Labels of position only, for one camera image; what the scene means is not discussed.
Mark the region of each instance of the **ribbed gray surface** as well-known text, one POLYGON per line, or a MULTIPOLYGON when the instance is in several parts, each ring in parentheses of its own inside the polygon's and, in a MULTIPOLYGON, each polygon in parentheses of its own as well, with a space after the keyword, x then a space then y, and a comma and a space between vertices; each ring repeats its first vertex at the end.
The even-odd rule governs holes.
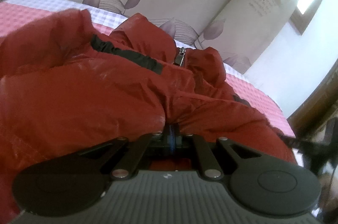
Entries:
POLYGON ((23 213, 13 224, 320 224, 310 213, 271 219, 246 211, 217 182, 195 171, 140 171, 137 177, 114 182, 93 207, 80 213, 46 218, 23 213))

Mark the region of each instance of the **black strap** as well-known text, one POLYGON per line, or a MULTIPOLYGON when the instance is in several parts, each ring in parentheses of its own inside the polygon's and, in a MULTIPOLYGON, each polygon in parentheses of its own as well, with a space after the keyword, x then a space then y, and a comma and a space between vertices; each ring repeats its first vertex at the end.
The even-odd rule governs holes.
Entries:
POLYGON ((247 106, 251 107, 251 105, 250 105, 250 103, 248 101, 246 101, 245 99, 240 98, 237 94, 233 95, 233 98, 234 98, 234 100, 236 102, 240 102, 240 103, 242 103, 244 105, 247 105, 247 106))
POLYGON ((111 42, 104 42, 97 35, 93 36, 90 44, 95 51, 115 54, 157 74, 162 73, 163 65, 155 59, 135 51, 116 48, 111 42))

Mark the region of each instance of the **red jacket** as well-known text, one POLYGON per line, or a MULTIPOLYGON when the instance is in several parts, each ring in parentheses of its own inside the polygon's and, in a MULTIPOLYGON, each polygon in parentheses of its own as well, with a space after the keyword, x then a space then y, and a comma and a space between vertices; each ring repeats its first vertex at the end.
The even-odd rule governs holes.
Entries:
POLYGON ((294 161, 265 116, 234 101, 217 51, 187 49, 184 68, 172 65, 176 53, 173 39, 140 14, 110 36, 95 30, 88 11, 67 10, 0 38, 0 223, 18 213, 11 182, 20 170, 117 136, 133 141, 165 122, 294 161), (162 73, 94 51, 93 34, 157 59, 162 73))

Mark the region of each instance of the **black circular disc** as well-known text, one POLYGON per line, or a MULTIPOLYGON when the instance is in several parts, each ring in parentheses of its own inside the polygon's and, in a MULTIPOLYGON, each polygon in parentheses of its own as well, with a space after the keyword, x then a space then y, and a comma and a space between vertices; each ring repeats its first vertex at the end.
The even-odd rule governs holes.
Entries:
POLYGON ((312 210, 320 194, 320 184, 309 170, 264 160, 245 160, 230 178, 230 191, 253 211, 290 216, 312 210))
POLYGON ((20 173, 12 190, 18 205, 47 217, 61 217, 82 211, 100 199, 107 178, 98 174, 20 173))

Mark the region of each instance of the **metal rivet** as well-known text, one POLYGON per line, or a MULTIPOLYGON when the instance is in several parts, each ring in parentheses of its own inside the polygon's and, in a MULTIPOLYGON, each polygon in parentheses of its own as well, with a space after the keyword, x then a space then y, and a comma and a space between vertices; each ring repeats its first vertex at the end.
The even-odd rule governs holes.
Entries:
POLYGON ((129 175, 129 172, 127 170, 124 169, 117 169, 112 171, 112 176, 116 177, 116 178, 125 178, 129 175))
POLYGON ((209 178, 218 178, 221 176, 221 172, 215 169, 206 170, 204 174, 209 178))

